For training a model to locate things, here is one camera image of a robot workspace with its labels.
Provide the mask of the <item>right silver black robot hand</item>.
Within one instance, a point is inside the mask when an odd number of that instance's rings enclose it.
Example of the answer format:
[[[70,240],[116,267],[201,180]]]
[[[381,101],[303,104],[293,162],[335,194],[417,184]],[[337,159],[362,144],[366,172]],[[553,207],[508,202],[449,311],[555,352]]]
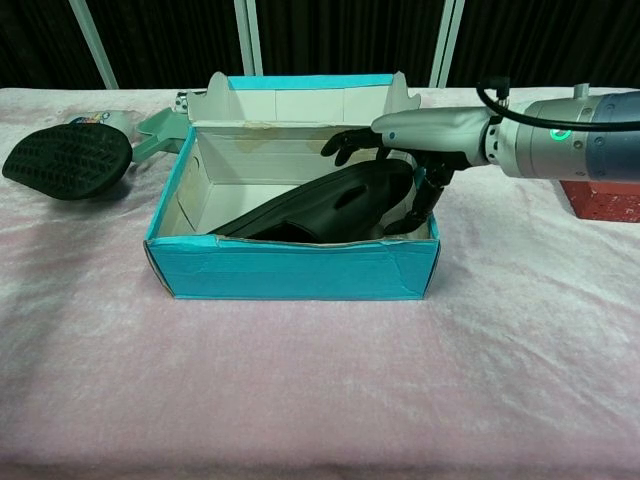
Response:
[[[483,107],[413,109],[383,115],[369,127],[333,135],[321,155],[344,165],[362,149],[378,150],[385,159],[393,151],[410,154],[424,177],[416,190],[411,210],[388,225],[387,236],[406,234],[426,222],[444,188],[457,171],[488,163],[484,139],[491,115]]]

